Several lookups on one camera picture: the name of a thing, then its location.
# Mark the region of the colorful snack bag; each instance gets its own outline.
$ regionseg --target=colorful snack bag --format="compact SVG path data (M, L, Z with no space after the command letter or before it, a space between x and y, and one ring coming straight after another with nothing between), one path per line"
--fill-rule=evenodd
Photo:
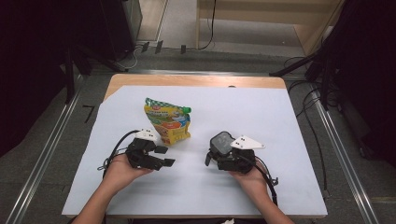
M164 144L173 145L191 136L188 132L191 108L146 98L145 112Z

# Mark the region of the forearm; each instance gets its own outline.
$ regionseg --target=forearm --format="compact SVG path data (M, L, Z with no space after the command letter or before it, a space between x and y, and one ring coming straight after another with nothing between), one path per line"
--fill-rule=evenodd
M95 191L88 202L85 204L73 224L100 224L105 215L108 204L116 192L106 189L103 186Z
M283 212L271 201L267 194L257 193L249 195L262 217L268 224L293 223Z

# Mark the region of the person's left hand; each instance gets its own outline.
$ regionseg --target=person's left hand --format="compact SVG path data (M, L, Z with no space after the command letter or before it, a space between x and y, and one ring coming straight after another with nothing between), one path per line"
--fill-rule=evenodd
M116 156L107 169L101 187L116 194L141 175L151 173L153 170L146 168L133 168L125 154Z

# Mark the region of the black cable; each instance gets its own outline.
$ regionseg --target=black cable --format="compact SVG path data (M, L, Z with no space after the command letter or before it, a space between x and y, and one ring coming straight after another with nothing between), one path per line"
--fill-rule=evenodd
M260 159L260 157L258 157L258 156L254 156L257 160L259 160L259 162L261 162L262 163L262 165L264 166L264 168L265 168L265 171L268 173L268 176L271 176L270 175L270 170L268 170L268 167L267 167L267 165L265 165L265 163L264 163L264 161L262 160L262 159Z
M126 134L120 139L120 141L116 144L116 146L114 147L114 149L113 149L113 151L111 152L110 156L109 156L107 159L105 159L105 163L104 163L104 168L105 168L105 170L103 171L103 177L105 177L107 168L110 166L110 163L113 161L114 155L116 154L116 151L117 151L117 149L119 148L119 146L120 146L120 144L122 143L122 141L123 141L126 137L128 137L129 135L131 135L132 133L138 133L138 132L140 132L140 131L134 130L134 131L130 131L130 132L126 133Z
M311 107L312 107L317 101L319 101L319 100L320 100L319 97L311 99L308 103L306 103L305 106L309 105L309 104L312 103L312 102L313 102L313 104L310 105L309 107L306 107L305 110L311 108ZM298 114L296 115L296 118L300 117L300 115L302 115L303 113L304 113L304 109L301 109L300 113L298 113Z
M209 31L212 31L212 28L210 28L210 24L209 24L209 17L206 18L206 24L207 24L207 28L209 29Z
M311 119L308 117L308 115L307 115L307 113L306 113L306 108L305 108L305 107L306 107L305 101L306 101L306 99L308 98L308 96L310 95L311 92L309 92L309 93L305 96L305 98L304 98L304 100L303 100L303 110L304 110L305 118L306 118L306 120L307 120L307 122L308 122L309 127L311 128L312 133L314 134L315 141L317 142L317 145L318 145L318 151L319 151L319 156L320 156L320 162L321 162L322 172L323 172L323 189L324 189L325 191L327 191L327 176L326 176L326 167L325 167L325 165L324 165L324 160L323 160L323 152L322 152L322 149L321 149L319 140L318 140L317 133L315 132L314 127L312 126Z
M316 81L308 81L308 80L299 80L299 81L294 81L294 82L292 82L292 83L291 83L291 85L290 85L290 86L289 86L289 88L288 88L288 94L290 94L291 90L292 90L294 87L296 87L296 86L298 86L298 85L301 85L301 84L303 84L303 83L315 83L315 84L321 84L320 82L316 82Z
M304 58L304 57L291 57L291 58L288 58L285 62L283 62L283 67L286 68L286 67L287 67L286 64L287 64L290 60L293 60L293 59L303 59L303 58Z
M272 183L272 181L270 181L270 179L268 178L267 174L262 170L262 168L260 168L256 163L250 161L248 158L243 157L241 155L238 155L238 158L246 161L250 165L253 165L254 167L256 167L257 170L260 171L260 173L262 173L262 177L264 177L265 182L267 182L267 185L268 185L268 187L271 190L273 203L277 206L277 195L276 195L276 192L275 192L275 189L274 189L274 184Z
M210 45L210 43L212 43L213 34L214 34L213 27L214 27L214 24L215 24L215 14L216 14L216 2L217 2L217 0L215 0L215 3L214 3L214 5L213 5L212 28L211 28L210 40L209 40L209 42L206 44L206 46L204 46L203 48L199 48L198 50L206 49L206 48Z

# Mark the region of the black device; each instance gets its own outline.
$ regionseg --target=black device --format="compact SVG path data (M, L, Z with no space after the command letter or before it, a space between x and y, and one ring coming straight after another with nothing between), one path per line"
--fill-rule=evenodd
M240 140L245 142L248 139L241 137ZM273 203L277 205L274 186L278 184L278 178L273 179L271 177L267 166L260 158L254 155L253 149L232 147L233 143L235 143L234 146L244 147L227 132L221 132L212 137L210 139L209 152L206 154L205 165L208 166L210 161L214 160L218 163L219 170L236 171L242 174L247 174L253 167L256 167L262 173L262 177L271 190ZM256 161L262 164L262 168L265 171L256 164Z
M210 160L218 163L219 170L237 171L242 174L248 173L255 162L253 149L239 149L231 147L231 142L235 139L227 132L221 132L210 139L210 149L206 154L205 165L208 166Z
M118 149L122 141L131 135L132 133L136 133L134 141L127 147ZM110 166L110 163L116 156L121 154L126 154L128 157L128 162L134 168L147 168L150 170L159 171L163 166L171 167L175 160L173 159L159 159L149 155L150 151L154 151L155 153L165 154L168 150L167 147L156 146L152 141L154 139L154 135L151 133L151 130L134 130L125 134L120 141L116 144L111 155L105 159L103 166L99 167L98 170L104 170L103 176L106 174L106 170Z
M150 156L149 152L165 154L167 147L156 146L153 141L135 138L128 146L125 154L128 157L129 163L134 168L148 168L150 170L160 170L163 166L172 166L175 160L172 159L158 159Z

